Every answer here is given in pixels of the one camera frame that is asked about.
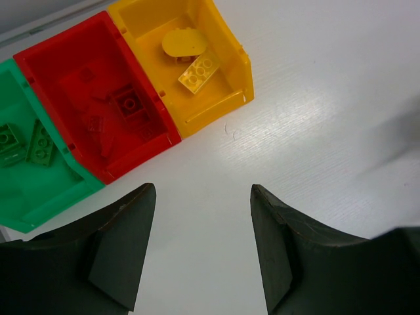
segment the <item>plastic storage bin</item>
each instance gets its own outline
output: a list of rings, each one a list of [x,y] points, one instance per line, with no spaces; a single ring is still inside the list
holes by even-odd
[[[104,185],[70,152],[13,60],[0,64],[0,224],[29,232]]]
[[[75,159],[105,184],[181,140],[107,12],[14,59]]]
[[[254,99],[249,58],[212,0],[122,0],[108,10],[183,138]],[[186,72],[191,64],[177,62],[163,49],[182,37],[180,32],[170,34],[177,29],[200,31],[208,41],[208,50],[215,56],[214,61],[219,63],[214,74],[208,72],[207,75],[203,68],[200,69],[204,80],[211,74],[213,76],[199,91],[200,82],[197,82],[194,72],[198,68]],[[190,35],[185,32],[183,45],[190,42]],[[189,47],[190,51],[202,45],[200,39],[197,42]],[[172,49],[174,54],[181,51],[177,48]],[[181,83],[180,76],[184,72],[187,79],[194,78],[190,81],[192,88]]]

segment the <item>green lego brick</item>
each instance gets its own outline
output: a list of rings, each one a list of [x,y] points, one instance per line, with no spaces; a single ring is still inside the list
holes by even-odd
[[[22,161],[25,158],[25,156],[26,150],[22,147],[4,154],[0,154],[0,167],[12,166]]]
[[[36,119],[26,161],[29,163],[50,166],[53,160],[55,145],[42,123]]]
[[[10,123],[0,126],[0,155],[23,147],[24,140]]]

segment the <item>lego stud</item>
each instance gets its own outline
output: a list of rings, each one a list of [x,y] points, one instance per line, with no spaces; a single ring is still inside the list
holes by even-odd
[[[133,110],[135,106],[136,106],[136,102],[132,98],[128,98],[124,102],[124,107],[128,110]]]
[[[205,75],[205,70],[204,70],[203,67],[198,67],[196,69],[196,72],[197,72],[198,75]]]
[[[210,59],[205,59],[203,61],[203,66],[205,66],[208,69],[208,68],[211,68],[213,66],[213,63]]]
[[[43,159],[43,158],[45,158],[46,155],[47,155],[47,153],[44,150],[36,150],[35,151],[35,157],[37,159]]]
[[[197,81],[198,81],[198,78],[195,75],[190,76],[190,83],[191,84],[196,84]]]
[[[10,137],[4,133],[0,135],[0,144],[8,144],[11,141]]]
[[[39,139],[38,140],[38,146],[40,148],[46,148],[48,146],[48,140],[47,139]]]
[[[49,137],[49,134],[48,134],[47,130],[46,130],[44,127],[42,127],[42,128],[41,128],[41,134],[42,134],[44,137]]]

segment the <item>yellow bin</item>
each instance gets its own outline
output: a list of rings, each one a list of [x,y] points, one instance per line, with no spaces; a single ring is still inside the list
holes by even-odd
[[[212,0],[121,0],[108,11],[183,138],[254,99],[249,57]],[[206,37],[219,66],[196,94],[180,79],[191,63],[174,61],[162,47],[168,33],[187,29]]]

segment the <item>white surface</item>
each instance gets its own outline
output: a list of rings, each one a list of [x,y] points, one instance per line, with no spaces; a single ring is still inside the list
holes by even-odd
[[[256,100],[33,233],[9,230],[12,239],[28,240],[153,182],[156,215],[135,314],[266,314],[253,183],[363,237],[420,224],[418,159],[366,173],[390,148],[375,143],[380,138],[360,144],[420,95],[420,2],[215,2],[251,57]]]

